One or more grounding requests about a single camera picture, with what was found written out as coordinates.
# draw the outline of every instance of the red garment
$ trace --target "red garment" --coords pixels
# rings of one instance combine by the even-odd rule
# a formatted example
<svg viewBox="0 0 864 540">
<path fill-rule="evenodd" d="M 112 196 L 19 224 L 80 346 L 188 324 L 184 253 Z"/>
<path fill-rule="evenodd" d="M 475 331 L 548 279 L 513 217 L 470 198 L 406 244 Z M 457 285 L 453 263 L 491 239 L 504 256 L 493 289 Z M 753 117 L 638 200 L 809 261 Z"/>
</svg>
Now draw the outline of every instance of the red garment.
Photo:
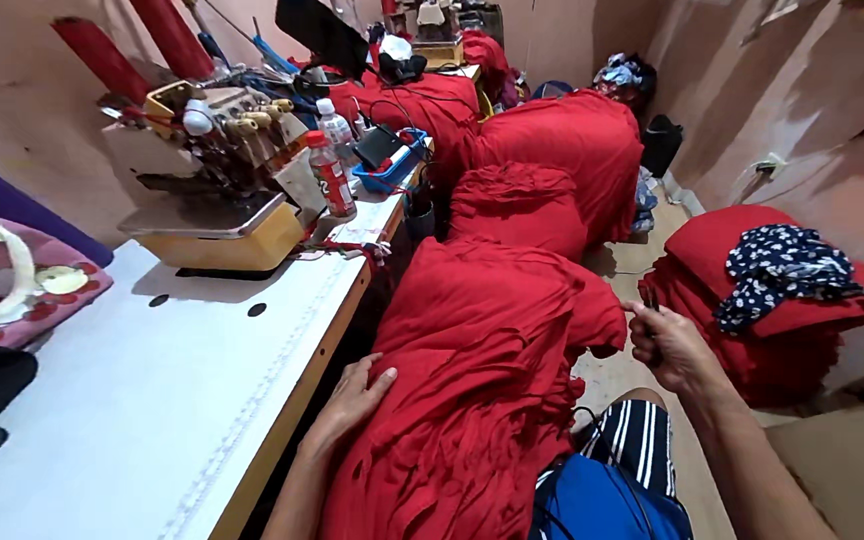
<svg viewBox="0 0 864 540">
<path fill-rule="evenodd" d="M 538 473 L 571 451 L 585 385 L 567 347 L 620 347 L 624 326 L 608 285 L 555 253 L 423 241 L 374 346 L 371 375 L 398 377 L 342 459 L 320 538 L 524 539 Z"/>
<path fill-rule="evenodd" d="M 362 82 L 365 85 L 362 88 L 352 82 L 330 87 L 329 98 L 336 112 L 349 124 L 353 123 L 355 98 L 362 112 L 378 124 L 388 124 L 399 130 L 414 123 L 414 127 L 427 132 L 435 144 L 433 160 L 436 165 L 429 169 L 429 178 L 451 190 L 466 172 L 479 132 L 479 100 L 473 80 L 426 73 L 418 82 L 409 82 L 404 87 L 382 88 L 376 76 L 366 72 Z"/>
<path fill-rule="evenodd" d="M 508 163 L 468 171 L 452 191 L 450 240 L 479 236 L 510 246 L 532 246 L 579 261 L 586 226 L 566 171 Z"/>
<path fill-rule="evenodd" d="M 586 243 L 597 245 L 628 238 L 641 157 L 629 107 L 583 89 L 486 120 L 469 168 L 516 162 L 564 169 L 575 180 Z"/>
<path fill-rule="evenodd" d="M 481 78 L 486 96 L 490 101 L 496 102 L 506 81 L 513 77 L 505 51 L 498 41 L 487 36 L 484 31 L 465 30 L 462 32 L 462 52 L 467 64 L 478 65 L 482 69 Z"/>
<path fill-rule="evenodd" d="M 713 317 L 718 300 L 688 269 L 667 255 L 639 282 L 652 286 L 658 302 L 688 317 L 719 359 L 728 378 L 751 407 L 788 407 L 814 395 L 838 359 L 839 336 L 822 329 L 803 329 L 760 339 L 731 336 Z"/>
<path fill-rule="evenodd" d="M 769 206 L 728 206 L 685 222 L 665 242 L 665 251 L 675 256 L 722 301 L 736 289 L 735 278 L 726 271 L 729 251 L 736 249 L 742 233 L 774 223 L 801 227 L 787 214 Z M 854 258 L 851 262 L 855 267 L 854 280 L 864 287 L 864 263 Z M 768 338 L 812 326 L 844 332 L 863 325 L 864 297 L 838 301 L 786 299 L 749 326 L 748 332 L 758 338 Z"/>
</svg>

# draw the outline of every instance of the electrical outlet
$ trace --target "electrical outlet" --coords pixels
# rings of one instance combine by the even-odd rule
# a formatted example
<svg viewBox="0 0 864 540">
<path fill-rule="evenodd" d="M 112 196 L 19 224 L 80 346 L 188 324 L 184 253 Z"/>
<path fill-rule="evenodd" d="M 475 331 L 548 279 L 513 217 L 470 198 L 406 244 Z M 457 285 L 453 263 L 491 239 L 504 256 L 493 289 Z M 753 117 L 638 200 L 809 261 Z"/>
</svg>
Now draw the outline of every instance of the electrical outlet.
<svg viewBox="0 0 864 540">
<path fill-rule="evenodd" d="M 788 165 L 788 161 L 783 159 L 778 153 L 775 152 L 769 152 L 769 154 L 765 157 L 765 159 L 763 159 L 763 161 L 774 164 L 774 171 L 772 171 L 772 174 L 769 175 L 772 178 L 776 178 L 777 176 L 779 176 L 779 173 L 781 173 L 783 169 L 785 169 Z"/>
</svg>

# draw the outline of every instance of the hand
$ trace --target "hand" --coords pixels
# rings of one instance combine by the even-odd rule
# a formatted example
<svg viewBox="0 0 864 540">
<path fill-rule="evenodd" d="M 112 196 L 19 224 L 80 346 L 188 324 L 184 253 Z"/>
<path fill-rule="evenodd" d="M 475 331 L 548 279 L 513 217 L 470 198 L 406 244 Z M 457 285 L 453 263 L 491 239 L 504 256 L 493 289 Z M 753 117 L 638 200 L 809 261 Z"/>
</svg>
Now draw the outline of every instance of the hand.
<svg viewBox="0 0 864 540">
<path fill-rule="evenodd" d="M 664 305 L 658 311 L 649 309 L 640 301 L 623 301 L 622 309 L 635 314 L 629 321 L 632 357 L 650 365 L 656 351 L 661 352 L 663 361 L 652 373 L 662 388 L 679 394 L 706 385 L 730 385 L 718 358 L 690 319 Z"/>
<path fill-rule="evenodd" d="M 376 352 L 345 366 L 342 378 L 332 390 L 332 397 L 302 439 L 303 447 L 311 446 L 313 452 L 331 451 L 342 436 L 376 410 L 399 374 L 396 368 L 390 367 L 379 375 L 371 388 L 366 389 L 369 370 L 373 362 L 381 358 L 382 352 Z"/>
</svg>

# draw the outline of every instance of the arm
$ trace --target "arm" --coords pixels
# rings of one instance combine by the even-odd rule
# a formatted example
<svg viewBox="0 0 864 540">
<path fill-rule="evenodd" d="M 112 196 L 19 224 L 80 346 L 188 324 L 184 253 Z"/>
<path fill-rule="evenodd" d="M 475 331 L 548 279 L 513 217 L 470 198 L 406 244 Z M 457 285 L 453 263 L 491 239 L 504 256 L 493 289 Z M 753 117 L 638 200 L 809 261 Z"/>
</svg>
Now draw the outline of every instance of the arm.
<svg viewBox="0 0 864 540">
<path fill-rule="evenodd" d="M 390 368 L 366 389 L 369 369 L 373 361 L 380 358 L 382 353 L 378 352 L 345 366 L 332 397 L 298 443 L 292 467 L 262 532 L 262 540 L 315 539 L 326 501 L 326 474 L 336 444 L 376 410 L 396 379 L 396 369 Z"/>
<path fill-rule="evenodd" d="M 678 394 L 735 536 L 834 540 L 695 325 L 665 307 L 654 311 L 628 302 L 624 308 L 635 313 L 629 323 L 632 356 L 646 365 L 656 350 L 664 358 L 653 373 L 662 387 Z"/>
</svg>

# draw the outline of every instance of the blue plastic tray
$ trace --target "blue plastic tray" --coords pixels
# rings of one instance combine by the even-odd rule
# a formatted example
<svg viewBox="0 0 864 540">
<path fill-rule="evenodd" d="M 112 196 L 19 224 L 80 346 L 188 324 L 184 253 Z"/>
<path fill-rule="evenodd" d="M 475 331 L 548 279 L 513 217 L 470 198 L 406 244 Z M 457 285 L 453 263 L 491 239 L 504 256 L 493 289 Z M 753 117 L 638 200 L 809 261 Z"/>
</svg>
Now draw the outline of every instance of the blue plastic tray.
<svg viewBox="0 0 864 540">
<path fill-rule="evenodd" d="M 412 172 L 426 156 L 426 137 L 428 133 L 421 129 L 405 128 L 405 131 L 415 137 L 415 141 L 409 145 L 409 152 L 405 153 L 398 161 L 392 164 L 385 172 L 369 173 L 358 163 L 352 167 L 352 174 L 359 177 L 362 186 L 372 193 L 392 193 L 393 187 L 398 187 L 405 176 Z"/>
</svg>

